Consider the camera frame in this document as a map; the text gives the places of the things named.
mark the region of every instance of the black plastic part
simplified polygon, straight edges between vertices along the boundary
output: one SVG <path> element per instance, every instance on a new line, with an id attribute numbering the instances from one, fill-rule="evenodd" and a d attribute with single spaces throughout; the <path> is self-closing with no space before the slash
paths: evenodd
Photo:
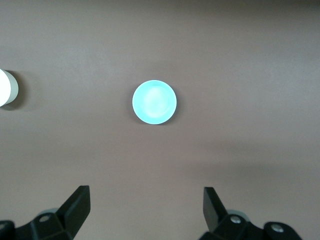
<path id="1" fill-rule="evenodd" d="M 90 208 L 89 186 L 79 186 L 56 213 L 41 214 L 18 228 L 0 221 L 0 240 L 73 240 Z"/>
<path id="2" fill-rule="evenodd" d="M 7 240 L 14 236 L 15 224 L 13 221 L 0 221 L 0 239 Z"/>
<path id="3" fill-rule="evenodd" d="M 272 225 L 279 225 L 283 229 L 283 232 L 277 232 L 273 230 Z M 302 240 L 292 227 L 282 222 L 267 222 L 264 225 L 263 229 L 265 234 L 272 240 L 282 240 L 282 239 Z"/>
<path id="4" fill-rule="evenodd" d="M 258 228 L 243 217 L 228 214 L 219 196 L 212 187 L 205 187 L 203 214 L 209 232 L 200 240 L 302 240 L 296 231 L 281 222 L 267 222 L 264 229 Z M 278 225 L 276 231 L 272 226 Z"/>
<path id="5" fill-rule="evenodd" d="M 89 186 L 80 186 L 56 211 L 63 228 L 74 238 L 90 213 Z"/>
<path id="6" fill-rule="evenodd" d="M 203 214 L 211 233 L 224 219 L 228 212 L 213 187 L 205 187 L 203 192 Z"/>

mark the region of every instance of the round dish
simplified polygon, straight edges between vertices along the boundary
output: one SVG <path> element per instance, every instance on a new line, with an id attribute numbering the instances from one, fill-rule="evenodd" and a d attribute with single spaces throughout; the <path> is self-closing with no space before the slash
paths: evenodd
<path id="1" fill-rule="evenodd" d="M 175 113 L 177 97 L 165 82 L 149 80 L 135 90 L 132 106 L 137 117 L 145 123 L 162 124 Z"/>

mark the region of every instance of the light blue plate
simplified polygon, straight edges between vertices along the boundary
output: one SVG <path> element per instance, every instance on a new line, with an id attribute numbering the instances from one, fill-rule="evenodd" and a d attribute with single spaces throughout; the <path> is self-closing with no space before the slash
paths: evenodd
<path id="1" fill-rule="evenodd" d="M 177 97 L 165 82 L 150 80 L 135 90 L 132 98 L 135 114 L 147 124 L 162 124 L 175 113 Z"/>

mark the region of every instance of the plate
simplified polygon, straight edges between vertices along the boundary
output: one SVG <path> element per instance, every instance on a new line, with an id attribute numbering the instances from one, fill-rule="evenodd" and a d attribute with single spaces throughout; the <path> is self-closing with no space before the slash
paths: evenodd
<path id="1" fill-rule="evenodd" d="M 162 124 L 175 113 L 177 97 L 167 83 L 149 80 L 135 90 L 132 106 L 137 117 L 145 123 Z"/>

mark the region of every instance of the white cup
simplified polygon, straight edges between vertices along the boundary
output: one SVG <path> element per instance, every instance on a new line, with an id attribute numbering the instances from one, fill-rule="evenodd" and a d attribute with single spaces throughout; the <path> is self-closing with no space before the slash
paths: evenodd
<path id="1" fill-rule="evenodd" d="M 15 77 L 0 69 L 0 107 L 15 100 L 18 91 L 19 86 Z"/>

